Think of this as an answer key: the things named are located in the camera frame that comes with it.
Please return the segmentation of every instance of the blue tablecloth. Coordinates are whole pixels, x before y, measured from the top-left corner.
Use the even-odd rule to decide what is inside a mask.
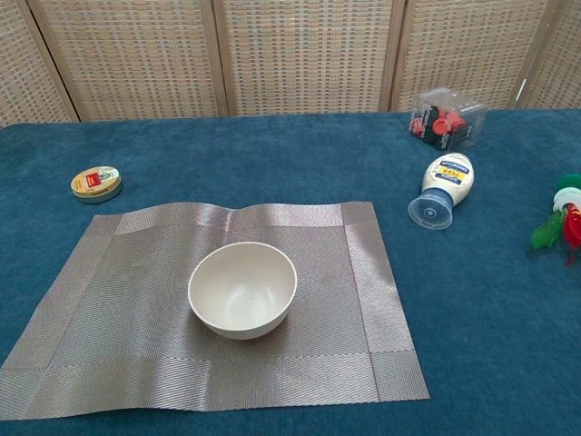
[[[439,152],[407,114],[264,116],[0,131],[0,361],[96,213],[195,201],[374,203],[431,400],[251,411],[112,411],[0,422],[0,434],[579,434],[581,259],[529,250],[555,184],[581,171],[581,111],[496,111],[445,231],[408,217]],[[69,183],[117,167],[123,192]]]

